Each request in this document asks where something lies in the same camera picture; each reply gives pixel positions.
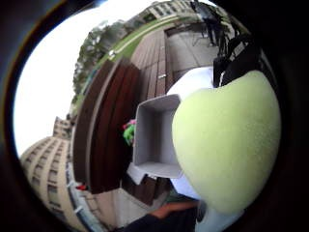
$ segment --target black strap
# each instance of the black strap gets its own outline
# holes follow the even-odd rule
[[[232,61],[232,53],[240,43],[243,43],[245,48]],[[257,70],[260,67],[259,57],[260,49],[255,45],[251,35],[241,34],[232,38],[228,43],[227,54],[213,60],[213,86],[218,87],[220,82],[221,85],[225,85],[250,70]]]

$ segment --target wooden deck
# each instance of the wooden deck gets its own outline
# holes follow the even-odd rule
[[[140,70],[139,102],[165,95],[174,83],[171,57],[164,30],[147,35],[136,47],[131,62]],[[170,188],[169,179],[145,177],[135,185],[125,175],[122,188],[147,205]]]
[[[77,182],[91,193],[122,187],[152,205],[170,187],[169,179],[145,177],[137,186],[126,174],[132,149],[122,125],[135,118],[139,102],[166,94],[173,85],[171,57],[164,30],[145,36],[131,60],[106,62],[98,71],[78,113],[72,143]]]

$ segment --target building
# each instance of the building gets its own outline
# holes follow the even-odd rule
[[[126,22],[126,25],[132,28],[137,28],[144,23],[152,20],[161,20],[165,17],[179,16],[179,17],[196,17],[190,6],[190,1],[186,0],[172,0],[164,2],[153,2],[151,6],[146,8],[140,14]]]
[[[53,136],[48,136],[21,156],[21,164],[35,194],[46,208],[72,231],[107,231],[96,217],[93,196],[77,190],[70,157],[70,121],[56,118]]]
[[[53,136],[63,139],[70,139],[70,120],[63,120],[59,117],[56,117],[54,123]]]
[[[191,16],[195,15],[190,6],[190,1],[173,0],[164,2],[153,2],[150,7],[146,9],[153,14],[156,19],[170,15]]]

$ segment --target green apple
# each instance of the green apple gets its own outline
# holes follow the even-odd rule
[[[258,71],[181,102],[172,125],[178,161],[191,185],[215,210],[245,209],[261,192],[281,133],[277,98]]]

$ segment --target red object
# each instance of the red object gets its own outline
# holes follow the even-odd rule
[[[75,188],[78,189],[78,190],[87,190],[88,189],[86,185],[80,185],[80,186],[77,186]]]

